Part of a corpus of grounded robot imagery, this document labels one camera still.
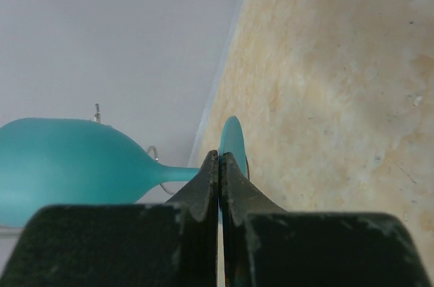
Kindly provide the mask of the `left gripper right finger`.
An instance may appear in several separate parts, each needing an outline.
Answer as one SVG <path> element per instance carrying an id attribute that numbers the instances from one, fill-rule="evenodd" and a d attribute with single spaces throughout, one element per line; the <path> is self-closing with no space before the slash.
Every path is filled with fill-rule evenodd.
<path id="1" fill-rule="evenodd" d="M 401 221 L 381 212 L 289 212 L 220 158 L 227 286 L 429 286 Z"/>

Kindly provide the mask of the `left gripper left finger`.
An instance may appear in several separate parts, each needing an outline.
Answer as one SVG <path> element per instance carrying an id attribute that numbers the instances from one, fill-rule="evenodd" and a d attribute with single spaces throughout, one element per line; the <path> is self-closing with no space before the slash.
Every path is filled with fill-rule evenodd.
<path id="1" fill-rule="evenodd" d="M 48 206 L 24 228 L 2 286 L 215 286 L 218 154 L 162 204 Z"/>

